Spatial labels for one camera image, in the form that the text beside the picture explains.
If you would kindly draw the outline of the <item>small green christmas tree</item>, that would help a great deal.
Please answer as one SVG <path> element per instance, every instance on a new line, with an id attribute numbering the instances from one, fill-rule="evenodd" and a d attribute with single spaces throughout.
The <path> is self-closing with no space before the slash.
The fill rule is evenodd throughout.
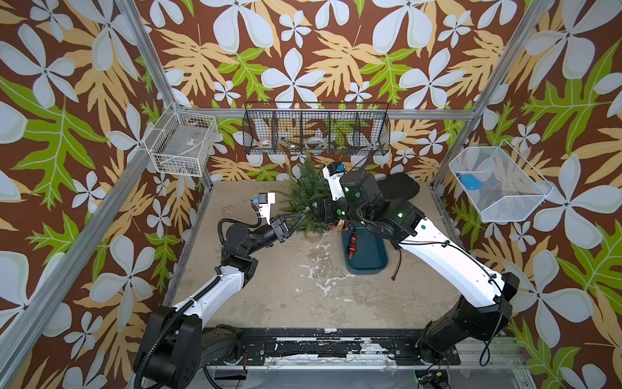
<path id="1" fill-rule="evenodd" d="M 319 220 L 314 213 L 314 204 L 318 204 L 320 198 L 330 196 L 328 182 L 311 157 L 307 157 L 305 162 L 297 165 L 296 168 L 299 172 L 298 177 L 294 173 L 294 168 L 288 168 L 288 190 L 277 191 L 277 194 L 285 197 L 287 201 L 287 204 L 280 210 L 285 213 L 305 214 L 300 232 L 320 235 L 327 233 L 330 225 Z"/>

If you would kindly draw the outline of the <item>red gold striped ball ornament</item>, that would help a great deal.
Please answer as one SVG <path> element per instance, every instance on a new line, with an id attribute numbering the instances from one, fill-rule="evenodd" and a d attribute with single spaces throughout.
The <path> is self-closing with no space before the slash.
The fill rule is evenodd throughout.
<path id="1" fill-rule="evenodd" d="M 339 220 L 331 224 L 334 230 L 344 231 L 348 228 L 348 222 L 346 220 Z"/>

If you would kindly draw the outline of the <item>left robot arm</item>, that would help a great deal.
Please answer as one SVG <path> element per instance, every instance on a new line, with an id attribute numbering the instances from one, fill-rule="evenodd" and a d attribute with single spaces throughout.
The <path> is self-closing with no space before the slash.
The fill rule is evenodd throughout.
<path id="1" fill-rule="evenodd" d="M 175 306 L 160 306 L 151 314 L 134 360 L 132 387 L 142 388 L 148 379 L 152 388 L 186 388 L 210 361 L 228 355 L 237 334 L 226 330 L 220 340 L 204 345 L 207 334 L 203 329 L 254 276 L 259 261 L 252 254 L 289 239 L 305 219 L 303 213 L 286 213 L 266 224 L 262 217 L 254 224 L 231 218 L 219 220 L 221 261 L 215 275 L 189 298 Z"/>

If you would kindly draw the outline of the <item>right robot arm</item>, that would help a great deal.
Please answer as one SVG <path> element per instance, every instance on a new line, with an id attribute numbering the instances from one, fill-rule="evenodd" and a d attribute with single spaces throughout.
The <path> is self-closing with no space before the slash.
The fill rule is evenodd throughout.
<path id="1" fill-rule="evenodd" d="M 421 359 L 436 363 L 473 338 L 484 342 L 479 363 L 487 365 L 492 340 L 510 322 L 518 277 L 481 264 L 409 200 L 386 199 L 372 174 L 333 162 L 322 168 L 322 176 L 330 192 L 309 204 L 319 220 L 365 228 L 422 259 L 461 293 L 447 313 L 424 328 L 416 343 Z"/>

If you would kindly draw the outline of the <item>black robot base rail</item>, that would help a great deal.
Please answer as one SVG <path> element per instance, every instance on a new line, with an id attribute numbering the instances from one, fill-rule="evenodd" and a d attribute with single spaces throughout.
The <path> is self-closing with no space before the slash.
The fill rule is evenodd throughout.
<path id="1" fill-rule="evenodd" d="M 346 361 L 355 356 L 380 356 L 399 366 L 427 363 L 432 354 L 416 347 L 422 332 L 386 328 L 237 328 L 224 324 L 202 331 L 202 347 L 211 340 L 231 341 L 218 363 L 263 366 L 270 358 Z"/>

